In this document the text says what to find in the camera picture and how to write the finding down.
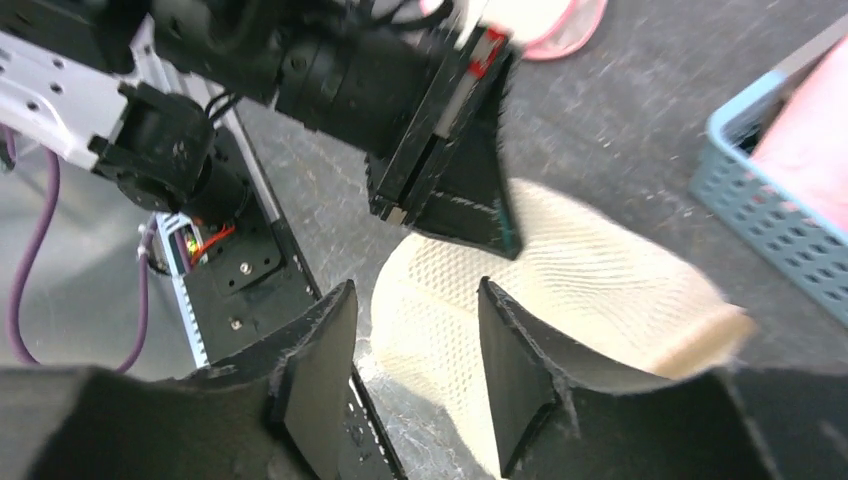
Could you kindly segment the pink bra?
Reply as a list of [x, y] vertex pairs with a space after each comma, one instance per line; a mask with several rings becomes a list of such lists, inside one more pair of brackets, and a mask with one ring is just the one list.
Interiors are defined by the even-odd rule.
[[778, 186], [847, 230], [847, 39], [795, 89], [752, 160]]

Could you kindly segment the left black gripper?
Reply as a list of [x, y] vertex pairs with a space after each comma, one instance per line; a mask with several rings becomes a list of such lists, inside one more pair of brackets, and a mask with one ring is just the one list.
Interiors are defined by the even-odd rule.
[[514, 260], [523, 249], [501, 157], [508, 35], [420, 19], [301, 13], [280, 25], [276, 110], [366, 156], [369, 208], [430, 238]]

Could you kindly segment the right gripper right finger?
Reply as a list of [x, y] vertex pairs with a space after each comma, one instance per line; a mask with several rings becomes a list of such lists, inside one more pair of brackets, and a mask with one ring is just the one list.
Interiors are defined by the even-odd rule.
[[478, 315], [507, 479], [843, 479], [843, 369], [712, 367], [670, 380], [613, 360], [488, 278]]

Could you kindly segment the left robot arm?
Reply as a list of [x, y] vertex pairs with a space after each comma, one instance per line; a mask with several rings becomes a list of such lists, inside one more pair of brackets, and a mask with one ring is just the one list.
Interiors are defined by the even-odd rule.
[[443, 2], [398, 20], [369, 1], [5, 1], [1, 121], [136, 205], [233, 223], [246, 191], [213, 165], [248, 99], [365, 155], [373, 215], [507, 259], [523, 242], [498, 152], [516, 57]]

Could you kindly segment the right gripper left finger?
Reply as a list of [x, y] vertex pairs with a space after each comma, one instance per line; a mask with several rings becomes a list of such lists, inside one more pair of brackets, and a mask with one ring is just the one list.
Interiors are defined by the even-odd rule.
[[1, 374], [5, 479], [335, 479], [357, 324], [344, 282], [182, 380], [99, 367]]

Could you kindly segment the white mesh laundry bag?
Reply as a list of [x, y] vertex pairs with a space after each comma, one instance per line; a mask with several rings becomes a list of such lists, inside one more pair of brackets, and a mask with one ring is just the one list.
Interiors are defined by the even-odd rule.
[[530, 61], [557, 60], [585, 46], [601, 24], [606, 0], [456, 1], [465, 39], [479, 22], [508, 30]]

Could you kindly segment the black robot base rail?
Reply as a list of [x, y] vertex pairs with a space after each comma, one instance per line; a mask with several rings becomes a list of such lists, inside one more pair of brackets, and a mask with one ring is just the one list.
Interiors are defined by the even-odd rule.
[[405, 471], [353, 361], [358, 302], [345, 281], [323, 295], [236, 114], [217, 125], [215, 167], [244, 186], [232, 234], [194, 222], [185, 277], [208, 356], [203, 379], [270, 387], [268, 421], [320, 479], [402, 479]]

